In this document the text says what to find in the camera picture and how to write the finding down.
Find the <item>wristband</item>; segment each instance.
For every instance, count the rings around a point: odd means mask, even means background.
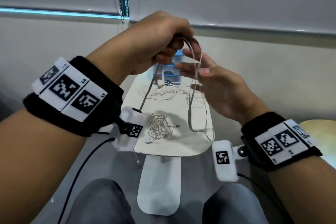
[[[321,156],[315,141],[293,120],[269,112],[241,129],[251,164],[273,171],[309,156]]]
[[[23,104],[32,115],[88,137],[120,115],[123,90],[86,58],[59,58],[32,84]]]

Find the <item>right hand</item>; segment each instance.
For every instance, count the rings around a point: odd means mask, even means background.
[[[191,46],[194,50],[195,59],[199,61],[201,50],[198,44],[192,42]],[[184,49],[183,54],[193,58],[189,49]],[[175,67],[180,69],[182,76],[194,78],[194,63],[176,63]],[[196,90],[203,92],[209,105],[220,115],[236,120],[242,126],[253,118],[270,111],[253,94],[240,75],[218,66],[204,52],[197,76],[202,86],[192,85],[191,87],[196,87]]]

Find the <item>wall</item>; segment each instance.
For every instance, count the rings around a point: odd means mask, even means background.
[[[53,61],[86,55],[126,28],[120,21],[0,17],[0,108],[22,107]],[[331,37],[196,29],[203,51],[246,80],[267,105],[298,121],[336,120],[336,40]],[[127,91],[134,77],[122,88]],[[239,125],[211,113],[216,139],[239,141]]]

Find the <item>hand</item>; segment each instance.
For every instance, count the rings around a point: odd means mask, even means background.
[[[174,34],[194,34],[187,19],[155,12],[130,26],[92,52],[87,59],[116,84],[129,74],[145,72],[154,64],[168,65],[183,47]]]
[[[192,43],[195,58],[200,60],[201,52],[196,43]],[[184,49],[183,54],[192,58],[189,49]],[[194,78],[195,68],[193,63],[177,63],[182,76]],[[203,52],[198,80],[200,85],[191,87],[204,93],[209,105],[220,115],[238,121],[242,126],[253,118],[270,110],[249,89],[242,77],[223,67],[218,66],[208,54]]]

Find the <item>gray pants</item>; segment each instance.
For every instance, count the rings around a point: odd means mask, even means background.
[[[78,194],[67,224],[135,224],[123,191],[109,179]],[[268,224],[258,198],[241,184],[225,184],[204,204],[203,224]]]

